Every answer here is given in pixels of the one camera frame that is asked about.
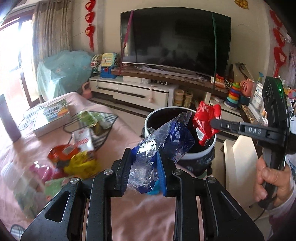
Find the right hand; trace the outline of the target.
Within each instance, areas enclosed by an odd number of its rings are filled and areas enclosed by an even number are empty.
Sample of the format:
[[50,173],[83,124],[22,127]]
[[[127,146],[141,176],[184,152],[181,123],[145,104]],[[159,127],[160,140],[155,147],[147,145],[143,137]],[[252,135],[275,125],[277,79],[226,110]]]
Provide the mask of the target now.
[[256,202],[267,198],[267,191],[263,184],[271,184],[277,188],[276,198],[273,201],[273,207],[278,207],[285,203],[292,195],[294,181],[290,166],[285,164],[284,170],[268,168],[263,156],[256,162],[256,181],[254,184],[254,199]]

